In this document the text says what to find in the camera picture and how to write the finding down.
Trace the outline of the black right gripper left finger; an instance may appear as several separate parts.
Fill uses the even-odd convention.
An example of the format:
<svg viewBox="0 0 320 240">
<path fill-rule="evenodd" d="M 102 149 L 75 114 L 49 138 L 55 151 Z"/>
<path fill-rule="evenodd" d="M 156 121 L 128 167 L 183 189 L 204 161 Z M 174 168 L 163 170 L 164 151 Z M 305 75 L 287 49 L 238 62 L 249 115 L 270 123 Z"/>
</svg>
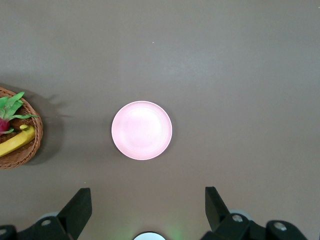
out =
<svg viewBox="0 0 320 240">
<path fill-rule="evenodd" d="M 76 240 L 92 215 L 89 188 L 81 188 L 56 216 L 46 216 L 32 226 L 17 231 L 14 225 L 2 225 L 2 240 Z"/>
</svg>

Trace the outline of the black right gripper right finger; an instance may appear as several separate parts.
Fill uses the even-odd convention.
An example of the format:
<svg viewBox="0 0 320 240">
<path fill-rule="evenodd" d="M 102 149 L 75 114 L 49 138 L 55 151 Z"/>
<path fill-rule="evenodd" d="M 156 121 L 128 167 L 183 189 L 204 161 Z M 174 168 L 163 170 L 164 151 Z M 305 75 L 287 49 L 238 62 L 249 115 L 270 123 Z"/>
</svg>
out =
<svg viewBox="0 0 320 240">
<path fill-rule="evenodd" d="M 306 240 L 292 223 L 270 220 L 265 227 L 241 213 L 231 213 L 213 186 L 205 188 L 205 214 L 211 230 L 203 240 Z"/>
</svg>

